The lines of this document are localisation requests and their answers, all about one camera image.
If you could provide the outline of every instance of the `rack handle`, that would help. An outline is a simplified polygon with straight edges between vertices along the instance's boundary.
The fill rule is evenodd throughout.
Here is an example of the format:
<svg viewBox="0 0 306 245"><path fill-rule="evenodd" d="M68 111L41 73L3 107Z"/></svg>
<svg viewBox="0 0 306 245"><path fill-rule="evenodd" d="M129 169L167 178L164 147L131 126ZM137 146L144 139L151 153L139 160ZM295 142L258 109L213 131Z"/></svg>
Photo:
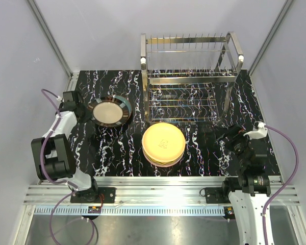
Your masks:
<svg viewBox="0 0 306 245"><path fill-rule="evenodd" d="M236 53L238 55L238 62L237 62L237 66L236 66L236 71L239 72L241 70L241 67L243 66L244 63L244 54L243 51L241 49L241 46L239 44L237 35L235 32L228 32L226 37L225 37L227 43L230 42L230 39L233 41Z"/></svg>

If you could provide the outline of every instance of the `yellow plate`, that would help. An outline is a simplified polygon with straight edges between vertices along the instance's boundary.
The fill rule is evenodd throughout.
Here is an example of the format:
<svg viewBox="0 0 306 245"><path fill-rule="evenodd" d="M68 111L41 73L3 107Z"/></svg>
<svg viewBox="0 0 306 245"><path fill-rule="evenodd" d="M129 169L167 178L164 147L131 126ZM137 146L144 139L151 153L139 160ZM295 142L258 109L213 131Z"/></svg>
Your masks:
<svg viewBox="0 0 306 245"><path fill-rule="evenodd" d="M146 160L151 163L152 165L155 165L156 167L171 167L177 164L183 157L184 154L182 154L177 160L170 162L170 163L157 163L151 160L151 158L145 153L145 150L143 149L144 156Z"/></svg>
<svg viewBox="0 0 306 245"><path fill-rule="evenodd" d="M185 137L180 129L172 124L160 122L149 127L142 139L143 149L153 161L173 162L185 150Z"/></svg>
<svg viewBox="0 0 306 245"><path fill-rule="evenodd" d="M150 163L152 163L152 164L156 164L156 165L169 165L169 164L174 163L174 161L171 161L171 162L158 162L157 160L154 160L154 159L150 158L148 156L148 154L145 152L144 149L143 149L143 153L144 153L145 157L147 158L147 160L149 160Z"/></svg>

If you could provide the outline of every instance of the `dish rack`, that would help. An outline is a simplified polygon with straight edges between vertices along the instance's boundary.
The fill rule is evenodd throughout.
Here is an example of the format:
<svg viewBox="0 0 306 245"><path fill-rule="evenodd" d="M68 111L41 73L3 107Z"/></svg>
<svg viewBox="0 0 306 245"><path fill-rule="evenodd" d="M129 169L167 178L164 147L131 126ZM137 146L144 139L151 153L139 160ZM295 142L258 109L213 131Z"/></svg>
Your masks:
<svg viewBox="0 0 306 245"><path fill-rule="evenodd" d="M146 38L142 34L145 121L219 124L227 115L231 91L243 61L234 32L207 37L182 34ZM213 83L228 83L221 115Z"/></svg>

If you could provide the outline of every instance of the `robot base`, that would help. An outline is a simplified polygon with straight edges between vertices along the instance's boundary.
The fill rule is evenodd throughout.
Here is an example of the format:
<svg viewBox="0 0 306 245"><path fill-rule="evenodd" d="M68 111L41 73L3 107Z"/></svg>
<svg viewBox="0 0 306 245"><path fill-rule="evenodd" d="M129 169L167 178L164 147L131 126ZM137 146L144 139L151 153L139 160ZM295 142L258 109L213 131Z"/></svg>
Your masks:
<svg viewBox="0 0 306 245"><path fill-rule="evenodd" d="M75 194L75 196L71 196L71 203L101 203L101 199L99 197L100 194L103 194L104 201L103 203L114 203L116 198L116 188L114 187L98 187L97 195L86 195L79 191Z"/></svg>

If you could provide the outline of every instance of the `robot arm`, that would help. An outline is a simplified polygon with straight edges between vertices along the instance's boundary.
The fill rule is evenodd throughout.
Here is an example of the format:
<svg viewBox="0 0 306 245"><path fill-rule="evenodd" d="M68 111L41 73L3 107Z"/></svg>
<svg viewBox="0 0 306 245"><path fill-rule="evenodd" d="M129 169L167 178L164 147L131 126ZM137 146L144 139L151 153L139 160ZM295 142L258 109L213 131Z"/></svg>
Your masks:
<svg viewBox="0 0 306 245"><path fill-rule="evenodd" d="M257 130L245 132L234 125L228 128L218 140L225 148L233 151L240 164L237 178L226 178L215 196L230 202L239 230L240 245L265 244L262 213L265 203L270 198L271 188L268 176L264 171L266 146L257 140L266 137L267 129L260 122ZM269 244L274 244L270 221L270 211L266 212L266 229Z"/></svg>
<svg viewBox="0 0 306 245"><path fill-rule="evenodd" d="M70 185L77 186L76 191L81 193L84 190L91 189L93 178L77 168L68 137L77 122L88 120L90 115L82 103L81 96L76 91L65 92L63 98L63 103L60 105L61 120L45 146L44 166L52 179L58 181L68 180ZM48 132L41 138L33 139L31 143L36 173L40 180L45 180L40 163L41 147L45 137L53 130L58 119L59 115L57 114L56 120Z"/></svg>

